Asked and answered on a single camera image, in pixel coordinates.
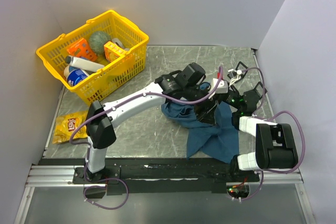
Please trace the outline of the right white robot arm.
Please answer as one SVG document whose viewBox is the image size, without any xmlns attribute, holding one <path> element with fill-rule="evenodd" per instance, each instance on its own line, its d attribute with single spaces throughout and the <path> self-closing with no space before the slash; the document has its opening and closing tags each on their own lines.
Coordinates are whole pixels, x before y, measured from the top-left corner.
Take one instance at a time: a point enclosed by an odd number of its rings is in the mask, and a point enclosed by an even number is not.
<svg viewBox="0 0 336 224">
<path fill-rule="evenodd" d="M 239 182 L 248 172 L 257 170 L 291 173 L 298 168 L 299 157 L 291 126 L 253 116 L 259 100 L 263 98 L 257 89 L 242 95 L 236 89 L 229 89 L 226 93 L 216 93 L 215 98 L 236 109 L 232 113 L 234 128 L 255 138 L 253 152 L 232 158 L 229 174 L 233 180 Z"/>
</svg>

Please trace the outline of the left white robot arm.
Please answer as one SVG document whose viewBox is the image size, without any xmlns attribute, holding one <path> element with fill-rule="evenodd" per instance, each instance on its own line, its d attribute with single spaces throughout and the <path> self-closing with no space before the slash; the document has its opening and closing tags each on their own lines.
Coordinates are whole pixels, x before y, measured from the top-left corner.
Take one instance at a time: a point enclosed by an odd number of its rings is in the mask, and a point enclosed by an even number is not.
<svg viewBox="0 0 336 224">
<path fill-rule="evenodd" d="M 107 149 L 117 139 L 115 127 L 145 110 L 168 102 L 195 105 L 208 101 L 218 88 L 221 77 L 219 75 L 214 80 L 211 89 L 202 90 L 199 82 L 205 79 L 205 70 L 193 62 L 184 70 L 159 76 L 125 98 L 105 104 L 94 102 L 86 120 L 89 149 L 85 177 L 92 183 L 103 179 Z"/>
</svg>

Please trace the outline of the dark blue t-shirt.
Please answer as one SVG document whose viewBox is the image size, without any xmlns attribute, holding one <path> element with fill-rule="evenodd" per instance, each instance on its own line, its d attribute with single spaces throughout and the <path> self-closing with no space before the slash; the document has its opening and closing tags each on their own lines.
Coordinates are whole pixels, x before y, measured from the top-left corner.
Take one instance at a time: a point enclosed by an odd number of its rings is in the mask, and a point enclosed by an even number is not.
<svg viewBox="0 0 336 224">
<path fill-rule="evenodd" d="M 188 129 L 186 157 L 197 152 L 229 164 L 239 154 L 238 131 L 232 125 L 232 111 L 226 103 L 215 110 L 216 124 L 202 123 L 196 119 L 192 105 L 165 103 L 161 111 L 166 118 Z"/>
</svg>

